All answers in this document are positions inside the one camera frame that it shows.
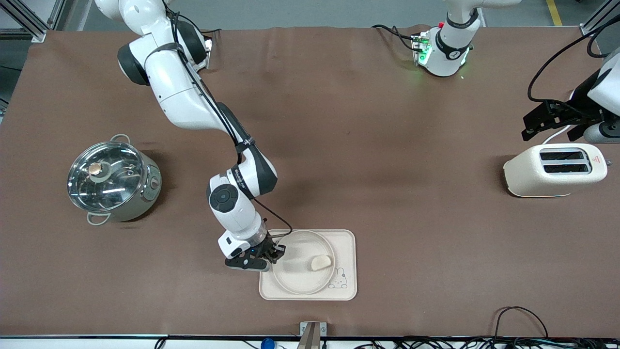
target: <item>tabletop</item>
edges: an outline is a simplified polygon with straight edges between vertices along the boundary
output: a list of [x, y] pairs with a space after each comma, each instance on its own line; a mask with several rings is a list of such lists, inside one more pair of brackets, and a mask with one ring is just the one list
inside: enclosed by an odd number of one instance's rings
[[[378, 29], [217, 34], [201, 75], [278, 171], [262, 202], [296, 229], [356, 236], [356, 297], [303, 302], [263, 300], [257, 273], [224, 266], [205, 189], [234, 149], [223, 132], [173, 126], [123, 76], [117, 50], [136, 35], [49, 32], [0, 125], [0, 333], [288, 334], [321, 320], [331, 335], [486, 335], [518, 305], [551, 336], [617, 337], [614, 167], [555, 199], [513, 197], [502, 179], [546, 137], [521, 139], [531, 77], [578, 35], [482, 28], [439, 78]], [[534, 95], [566, 97], [600, 64], [577, 46]], [[141, 219], [92, 227], [66, 193], [69, 166], [118, 133], [159, 165], [162, 193]], [[541, 335], [517, 313], [500, 334]]]

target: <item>lid knob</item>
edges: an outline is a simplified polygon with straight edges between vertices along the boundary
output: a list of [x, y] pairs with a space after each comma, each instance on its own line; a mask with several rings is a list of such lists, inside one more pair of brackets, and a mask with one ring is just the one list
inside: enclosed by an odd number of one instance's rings
[[101, 166], [100, 163], [95, 162], [91, 166], [88, 166], [88, 173], [90, 173], [92, 176], [97, 176], [99, 173], [101, 173], [102, 169], [103, 166]]

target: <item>cooking pot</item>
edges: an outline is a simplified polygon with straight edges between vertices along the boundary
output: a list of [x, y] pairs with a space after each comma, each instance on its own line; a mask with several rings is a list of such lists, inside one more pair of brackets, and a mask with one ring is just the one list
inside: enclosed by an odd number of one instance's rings
[[137, 218], [151, 208], [161, 191], [155, 161], [130, 142], [127, 135], [115, 135], [88, 148], [71, 165], [69, 198], [88, 212], [86, 220], [92, 225]]

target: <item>glass lid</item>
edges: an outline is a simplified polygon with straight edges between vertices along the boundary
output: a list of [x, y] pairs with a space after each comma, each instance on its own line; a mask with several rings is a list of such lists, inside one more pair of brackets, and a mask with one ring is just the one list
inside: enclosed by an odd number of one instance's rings
[[102, 142], [88, 148], [74, 161], [67, 191], [81, 209], [108, 211], [131, 199], [145, 173], [136, 148], [123, 142]]

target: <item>white cable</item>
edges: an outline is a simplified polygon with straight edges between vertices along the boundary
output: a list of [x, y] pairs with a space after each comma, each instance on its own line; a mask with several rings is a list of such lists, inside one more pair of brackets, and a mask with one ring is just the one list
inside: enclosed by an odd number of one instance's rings
[[566, 125], [566, 126], [564, 126], [564, 128], [563, 128], [563, 129], [559, 130], [558, 132], [556, 132], [556, 133], [554, 133], [554, 134], [550, 135], [550, 136], [549, 136], [549, 138], [545, 139], [545, 140], [544, 140], [544, 142], [543, 142], [542, 144], [547, 144], [547, 143], [549, 143], [549, 141], [550, 141], [550, 140], [552, 140], [555, 136], [557, 136], [557, 135], [561, 134], [562, 132], [564, 132], [564, 131], [568, 130], [568, 129], [570, 128], [570, 126], [572, 126], [572, 125]]

